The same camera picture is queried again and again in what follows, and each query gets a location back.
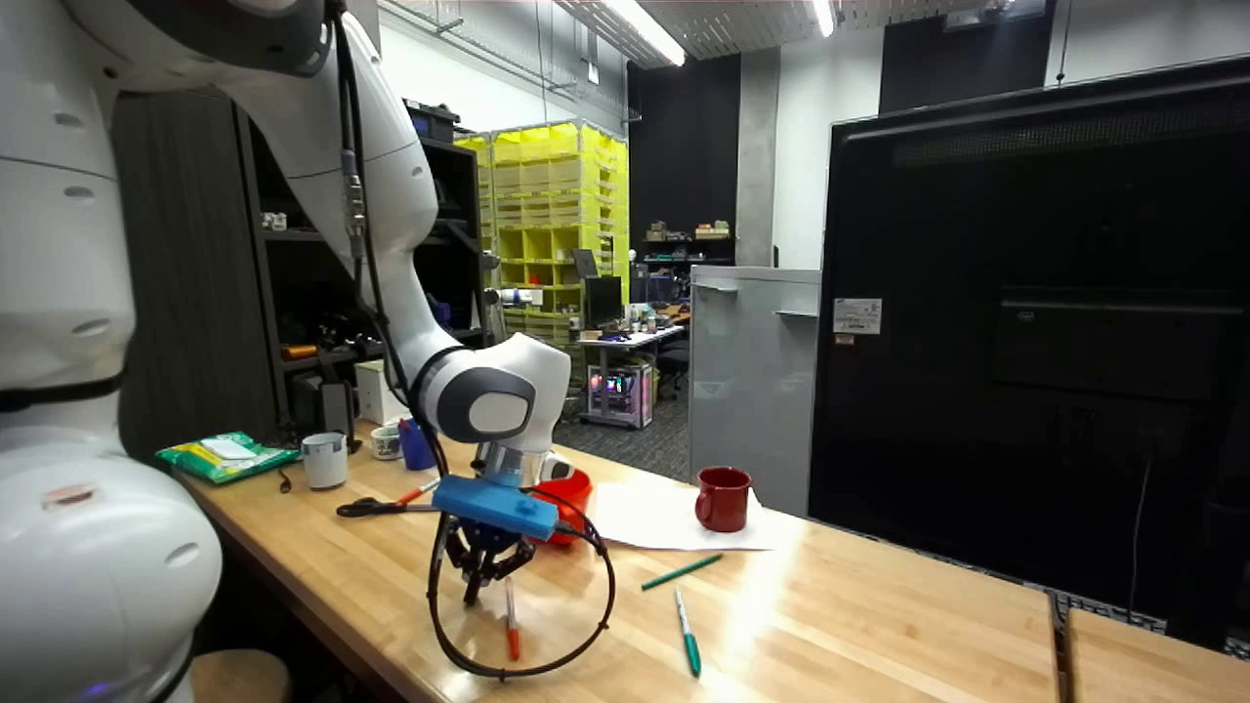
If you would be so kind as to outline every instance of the floor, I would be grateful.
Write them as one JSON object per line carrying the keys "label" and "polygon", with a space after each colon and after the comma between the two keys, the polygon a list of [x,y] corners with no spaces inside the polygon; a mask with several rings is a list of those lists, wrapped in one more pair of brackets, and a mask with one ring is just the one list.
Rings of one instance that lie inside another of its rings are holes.
{"label": "floor", "polygon": [[554,427],[554,440],[596,455],[634,470],[653,470],[665,477],[687,477],[687,396],[661,400],[653,427],[592,427],[576,419],[576,408]]}

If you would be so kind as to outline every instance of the box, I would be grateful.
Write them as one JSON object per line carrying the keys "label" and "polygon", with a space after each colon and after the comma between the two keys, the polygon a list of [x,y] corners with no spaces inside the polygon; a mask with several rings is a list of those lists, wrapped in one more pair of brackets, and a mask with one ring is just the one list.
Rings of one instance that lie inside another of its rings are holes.
{"label": "box", "polygon": [[390,392],[381,361],[356,362],[356,400],[359,400],[359,419],[363,421],[377,421],[381,427],[381,421],[408,419],[408,409]]}

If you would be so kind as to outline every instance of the ceiling light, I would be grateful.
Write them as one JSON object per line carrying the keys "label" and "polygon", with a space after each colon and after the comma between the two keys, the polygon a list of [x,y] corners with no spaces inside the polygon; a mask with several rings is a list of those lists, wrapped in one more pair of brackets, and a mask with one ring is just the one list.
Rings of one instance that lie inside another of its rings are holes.
{"label": "ceiling light", "polygon": [[622,25],[627,25],[653,50],[670,68],[687,63],[687,50],[636,5],[636,0],[602,0]]}
{"label": "ceiling light", "polygon": [[831,0],[812,0],[812,17],[815,17],[820,34],[828,39],[835,30]]}

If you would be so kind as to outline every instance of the black wall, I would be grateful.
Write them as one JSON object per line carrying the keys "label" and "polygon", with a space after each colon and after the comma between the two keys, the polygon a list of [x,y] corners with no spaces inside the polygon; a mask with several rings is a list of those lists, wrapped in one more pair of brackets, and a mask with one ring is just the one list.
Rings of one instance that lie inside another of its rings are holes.
{"label": "black wall", "polygon": [[696,232],[706,219],[733,223],[738,185],[738,59],[670,69],[627,68],[627,219],[639,248],[653,219]]}
{"label": "black wall", "polygon": [[1045,80],[1050,13],[946,29],[886,29],[881,115],[1033,91]]}

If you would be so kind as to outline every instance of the ceiling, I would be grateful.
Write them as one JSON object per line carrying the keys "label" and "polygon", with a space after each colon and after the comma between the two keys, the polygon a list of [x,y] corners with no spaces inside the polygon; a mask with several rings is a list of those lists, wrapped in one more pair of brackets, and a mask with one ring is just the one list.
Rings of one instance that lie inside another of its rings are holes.
{"label": "ceiling", "polygon": [[[627,25],[602,0],[554,0],[592,34],[611,42],[636,68],[666,68]],[[820,39],[812,0],[636,0],[692,56],[747,56],[783,42]],[[908,25],[950,13],[993,13],[1010,0],[831,0],[839,25]]]}

